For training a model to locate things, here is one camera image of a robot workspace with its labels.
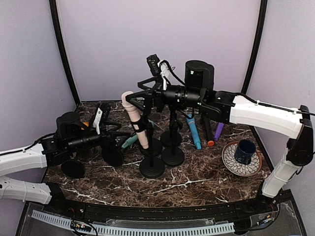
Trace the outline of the cream white toy microphone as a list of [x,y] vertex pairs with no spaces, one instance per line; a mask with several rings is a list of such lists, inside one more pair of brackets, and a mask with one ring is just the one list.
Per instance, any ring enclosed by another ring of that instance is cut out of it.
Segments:
[[125,110],[128,113],[131,124],[134,128],[134,131],[137,134],[138,140],[139,140],[142,148],[148,149],[149,148],[149,142],[148,142],[148,138],[146,135],[146,128],[141,123],[141,115],[140,115],[138,109],[126,100],[126,97],[130,94],[133,94],[133,92],[132,91],[126,91],[122,94],[122,96],[121,96],[122,106],[125,108]]

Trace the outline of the light blue toy microphone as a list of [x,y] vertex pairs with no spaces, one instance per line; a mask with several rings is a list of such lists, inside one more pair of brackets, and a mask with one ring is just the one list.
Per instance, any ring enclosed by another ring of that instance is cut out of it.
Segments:
[[190,129],[190,132],[192,135],[192,139],[193,139],[193,142],[194,142],[196,149],[201,150],[202,149],[201,140],[199,137],[199,133],[198,133],[196,124],[195,124],[195,118],[192,117],[192,114],[188,115],[187,123],[188,123],[188,126],[189,126],[189,129]]

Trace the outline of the purple toy microphone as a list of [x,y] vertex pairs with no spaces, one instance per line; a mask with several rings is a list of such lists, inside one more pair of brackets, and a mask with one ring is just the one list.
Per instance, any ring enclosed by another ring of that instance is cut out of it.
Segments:
[[221,122],[220,122],[220,123],[217,124],[217,128],[216,128],[216,131],[215,131],[215,134],[214,134],[214,140],[215,140],[215,141],[218,141],[218,140],[219,140],[223,128],[224,128],[224,123],[221,123]]

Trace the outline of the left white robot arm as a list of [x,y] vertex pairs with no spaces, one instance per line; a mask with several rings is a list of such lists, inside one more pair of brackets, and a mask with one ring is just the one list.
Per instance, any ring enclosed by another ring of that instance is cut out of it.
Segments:
[[16,180],[8,174],[30,169],[61,166],[62,172],[72,178],[82,178],[85,174],[81,162],[72,158],[73,154],[100,147],[104,161],[111,166],[120,166],[124,157],[118,149],[117,129],[107,130],[111,125],[102,111],[97,111],[88,124],[80,120],[77,112],[67,112],[56,120],[57,130],[47,134],[28,147],[12,149],[0,154],[0,197],[21,201],[50,204],[58,214],[69,211],[69,202],[56,183],[33,183]]

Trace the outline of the stand holding purple microphone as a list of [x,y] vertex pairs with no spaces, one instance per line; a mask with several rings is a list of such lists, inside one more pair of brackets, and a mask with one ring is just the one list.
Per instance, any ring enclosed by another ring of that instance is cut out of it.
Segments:
[[[152,138],[152,151],[153,151],[153,156],[158,156],[161,154],[163,149],[163,145],[161,141],[157,138]],[[143,149],[142,146],[140,146],[140,152],[144,156],[149,156],[149,151],[147,149]]]

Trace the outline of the black microphone stand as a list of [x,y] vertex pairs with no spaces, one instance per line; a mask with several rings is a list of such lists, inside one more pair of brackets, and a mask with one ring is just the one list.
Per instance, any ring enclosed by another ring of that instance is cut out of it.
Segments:
[[175,147],[173,145],[171,147],[164,147],[164,150],[161,153],[161,158],[165,165],[177,167],[183,164],[185,154],[179,146]]

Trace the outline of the stand holding cream microphone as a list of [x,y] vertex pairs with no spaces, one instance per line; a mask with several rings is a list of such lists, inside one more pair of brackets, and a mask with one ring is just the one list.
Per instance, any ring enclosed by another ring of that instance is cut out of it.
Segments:
[[139,170],[140,173],[149,179],[154,179],[160,177],[165,170],[165,166],[163,161],[153,156],[152,151],[152,138],[153,138],[153,127],[152,124],[149,122],[147,116],[142,117],[143,123],[145,124],[146,131],[147,131],[147,137],[149,139],[149,156],[143,159],[140,163]]

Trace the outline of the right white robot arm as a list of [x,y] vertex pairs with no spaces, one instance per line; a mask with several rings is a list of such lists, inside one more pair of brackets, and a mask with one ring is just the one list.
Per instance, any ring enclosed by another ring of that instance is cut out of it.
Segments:
[[[125,92],[122,102],[148,115],[152,108],[165,106],[192,108],[201,115],[220,123],[243,124],[271,130],[288,137],[285,153],[262,184],[261,195],[251,203],[255,213],[262,213],[293,175],[308,165],[314,155],[314,131],[307,106],[286,108],[251,99],[243,93],[215,91],[214,68],[203,61],[186,63],[184,80],[172,85],[168,76],[174,75],[165,60],[148,59],[152,77],[138,83],[139,92]],[[154,82],[147,87],[147,82]]]

